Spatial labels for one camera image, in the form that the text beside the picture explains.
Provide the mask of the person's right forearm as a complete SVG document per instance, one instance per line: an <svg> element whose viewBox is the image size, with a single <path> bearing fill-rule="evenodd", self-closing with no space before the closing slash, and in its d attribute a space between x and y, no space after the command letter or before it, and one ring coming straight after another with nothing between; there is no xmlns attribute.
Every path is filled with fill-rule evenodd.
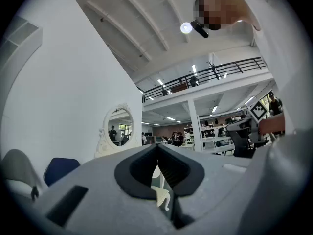
<svg viewBox="0 0 313 235"><path fill-rule="evenodd" d="M284 113L280 113L273 117L261 120L259 122L259 131L262 135L285 131Z"/></svg>

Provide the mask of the cream upholstered stool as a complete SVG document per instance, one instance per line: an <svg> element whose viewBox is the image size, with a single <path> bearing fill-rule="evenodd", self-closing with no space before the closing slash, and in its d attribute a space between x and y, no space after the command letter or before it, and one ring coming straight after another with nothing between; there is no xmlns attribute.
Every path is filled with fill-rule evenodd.
<svg viewBox="0 0 313 235"><path fill-rule="evenodd" d="M160 207L163 203L165 203L164 209L166 212L168 212L169 211L168 205L171 200L169 191L167 189L159 188L156 186L151 186L151 189L153 189L156 192L156 205Z"/></svg>

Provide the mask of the black balcony railing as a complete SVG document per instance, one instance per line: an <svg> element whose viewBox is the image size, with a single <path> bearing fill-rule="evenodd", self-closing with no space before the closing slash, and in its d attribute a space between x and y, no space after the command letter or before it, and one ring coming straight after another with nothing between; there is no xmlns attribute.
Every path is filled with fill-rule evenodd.
<svg viewBox="0 0 313 235"><path fill-rule="evenodd" d="M178 77L146 91L139 88L139 91L142 93L142 103L145 103L201 84L221 80L228 75L244 74L248 71L262 70L266 67L265 61L261 57L233 61L217 66L209 64L208 68L194 74Z"/></svg>

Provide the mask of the round white lamp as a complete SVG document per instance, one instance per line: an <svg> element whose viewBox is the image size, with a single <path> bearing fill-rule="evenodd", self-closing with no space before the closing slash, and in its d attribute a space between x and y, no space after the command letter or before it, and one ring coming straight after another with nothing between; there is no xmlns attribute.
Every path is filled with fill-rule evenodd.
<svg viewBox="0 0 313 235"><path fill-rule="evenodd" d="M184 22L180 26L180 30L183 34L189 34L192 31L193 27L189 22Z"/></svg>

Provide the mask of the person's white shirt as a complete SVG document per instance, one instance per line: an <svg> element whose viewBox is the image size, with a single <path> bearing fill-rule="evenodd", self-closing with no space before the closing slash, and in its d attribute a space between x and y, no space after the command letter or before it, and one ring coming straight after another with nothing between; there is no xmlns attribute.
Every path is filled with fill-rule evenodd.
<svg viewBox="0 0 313 235"><path fill-rule="evenodd" d="M313 129L313 45L286 0L245 0L261 27L255 41L278 87L286 133Z"/></svg>

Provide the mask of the person's beige shorts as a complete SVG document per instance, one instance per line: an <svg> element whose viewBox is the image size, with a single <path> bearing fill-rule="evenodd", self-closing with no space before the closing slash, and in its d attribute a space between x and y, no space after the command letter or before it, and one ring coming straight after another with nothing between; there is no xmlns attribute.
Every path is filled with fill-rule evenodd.
<svg viewBox="0 0 313 235"><path fill-rule="evenodd" d="M312 209L313 129L272 146L237 235L310 235Z"/></svg>

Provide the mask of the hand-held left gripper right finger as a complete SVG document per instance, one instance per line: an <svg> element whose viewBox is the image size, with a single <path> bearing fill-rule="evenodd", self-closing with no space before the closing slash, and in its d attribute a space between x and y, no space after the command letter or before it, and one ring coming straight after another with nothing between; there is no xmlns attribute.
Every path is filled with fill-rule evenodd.
<svg viewBox="0 0 313 235"><path fill-rule="evenodd" d="M179 216L183 227L168 228L157 235L238 235L241 216L247 206L239 181L251 159L210 155L172 145L158 145L160 155L178 158L184 171L180 172L168 158L166 168L172 169L178 183L172 187L176 200L173 214Z"/></svg>

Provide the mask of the blue padded chair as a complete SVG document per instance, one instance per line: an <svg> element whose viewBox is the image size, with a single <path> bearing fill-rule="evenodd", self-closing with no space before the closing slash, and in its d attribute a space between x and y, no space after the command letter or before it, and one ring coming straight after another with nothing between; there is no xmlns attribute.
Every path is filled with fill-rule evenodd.
<svg viewBox="0 0 313 235"><path fill-rule="evenodd" d="M53 158L47 166L43 179L49 187L80 166L76 159Z"/></svg>

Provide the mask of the black mesh office chair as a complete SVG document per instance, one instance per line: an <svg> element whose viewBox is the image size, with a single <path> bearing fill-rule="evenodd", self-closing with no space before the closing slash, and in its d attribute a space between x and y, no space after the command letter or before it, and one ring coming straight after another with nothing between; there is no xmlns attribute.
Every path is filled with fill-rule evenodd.
<svg viewBox="0 0 313 235"><path fill-rule="evenodd" d="M251 159L257 148L262 147L269 142L269 140L265 140L264 138L261 138L261 141L249 141L250 132L248 128L241 129L239 131L227 130L227 133L230 135L235 146L233 155L239 158Z"/></svg>

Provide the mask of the white dressing table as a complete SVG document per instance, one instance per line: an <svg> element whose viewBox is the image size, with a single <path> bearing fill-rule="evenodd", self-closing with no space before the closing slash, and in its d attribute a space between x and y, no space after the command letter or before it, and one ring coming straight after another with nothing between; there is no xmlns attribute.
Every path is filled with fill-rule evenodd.
<svg viewBox="0 0 313 235"><path fill-rule="evenodd" d="M115 119L122 118L123 114L119 113L120 110L123 110L130 117L132 123L132 133L126 144L117 146L113 143L109 136L109 121L111 117L115 117ZM117 104L110 108L106 113L102 128L99 129L99 137L100 139L94 153L95 158L139 147L141 146L141 122L134 119L134 114L127 103Z"/></svg>

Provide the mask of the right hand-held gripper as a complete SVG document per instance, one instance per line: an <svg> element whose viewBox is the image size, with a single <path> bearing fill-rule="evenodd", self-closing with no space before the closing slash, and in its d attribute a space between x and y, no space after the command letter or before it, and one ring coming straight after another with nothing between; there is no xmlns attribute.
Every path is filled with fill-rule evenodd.
<svg viewBox="0 0 313 235"><path fill-rule="evenodd" d="M241 131L246 128L246 124L248 126L248 136L252 143L266 143L264 136L261 134L259 130L259 124L261 120L266 116L268 113L267 108L264 104L258 100L253 105L247 108L247 118L248 122L246 121L237 121L227 126L227 131Z"/></svg>

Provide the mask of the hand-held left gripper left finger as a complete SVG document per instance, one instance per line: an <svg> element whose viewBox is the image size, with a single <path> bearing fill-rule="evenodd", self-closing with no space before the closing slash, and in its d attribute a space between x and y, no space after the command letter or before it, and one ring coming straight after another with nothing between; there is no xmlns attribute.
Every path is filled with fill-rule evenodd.
<svg viewBox="0 0 313 235"><path fill-rule="evenodd" d="M175 228L155 200L130 197L117 184L115 167L143 147L88 161L66 175L38 198L34 209L47 215L70 189L88 189L64 229L80 235L166 235Z"/></svg>

